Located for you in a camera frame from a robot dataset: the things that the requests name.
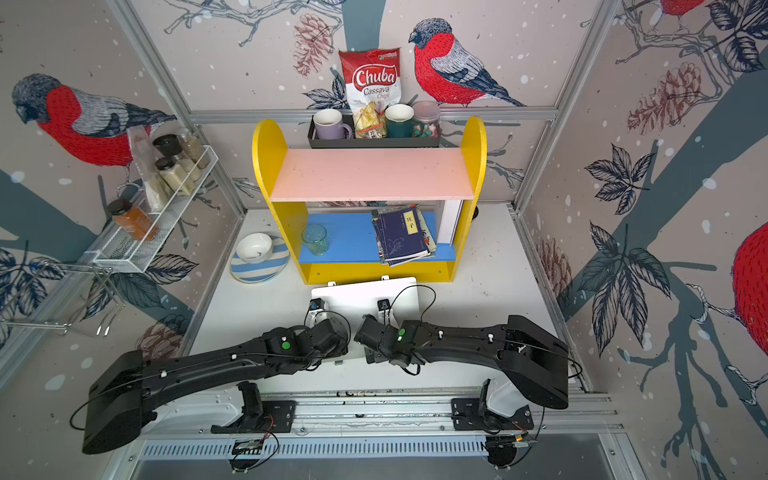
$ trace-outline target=green mug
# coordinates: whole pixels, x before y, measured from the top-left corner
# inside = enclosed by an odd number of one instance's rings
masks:
[[[413,136],[413,108],[406,104],[390,105],[384,111],[386,136],[390,138],[410,138]]]

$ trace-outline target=purple mug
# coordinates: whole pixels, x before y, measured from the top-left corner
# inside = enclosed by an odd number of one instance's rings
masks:
[[[315,131],[320,140],[340,140],[353,138],[352,127],[341,119],[341,112],[333,108],[326,108],[313,115]]]

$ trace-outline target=jar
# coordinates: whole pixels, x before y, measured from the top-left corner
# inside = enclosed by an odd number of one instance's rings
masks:
[[[440,135],[440,106],[431,100],[417,101],[413,105],[413,136],[437,137]]]
[[[135,240],[141,241],[144,236],[152,240],[157,235],[157,227],[152,227],[152,219],[129,200],[118,198],[107,205],[107,210],[112,214],[112,220]]]
[[[155,138],[152,144],[165,157],[171,157],[174,159],[174,162],[181,165],[181,168],[190,175],[190,180],[193,182],[198,181],[203,176],[197,165],[184,153],[184,150],[181,148],[180,139],[176,135],[163,135],[162,137]]]
[[[187,178],[187,172],[172,157],[162,157],[154,162],[154,166],[160,171],[160,176],[171,190],[185,196],[194,192],[194,184]]]
[[[200,139],[186,128],[179,129],[177,136],[181,143],[181,148],[184,149],[184,153],[187,154],[192,161],[197,162],[199,168],[205,168],[210,162],[210,158],[205,155],[205,147],[200,143]]]

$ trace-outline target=mug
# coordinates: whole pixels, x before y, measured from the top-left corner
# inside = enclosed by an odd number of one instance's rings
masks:
[[[352,127],[341,120],[341,112],[333,108],[326,108],[314,114],[315,131],[320,140],[340,140],[353,138]]]
[[[413,136],[411,120],[413,108],[406,104],[390,105],[384,111],[386,136],[390,138],[410,138]]]

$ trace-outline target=bird wallpaper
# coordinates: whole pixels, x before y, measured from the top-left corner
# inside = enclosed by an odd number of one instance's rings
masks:
[[[763,0],[620,2],[524,211],[649,478],[765,475],[766,40]]]

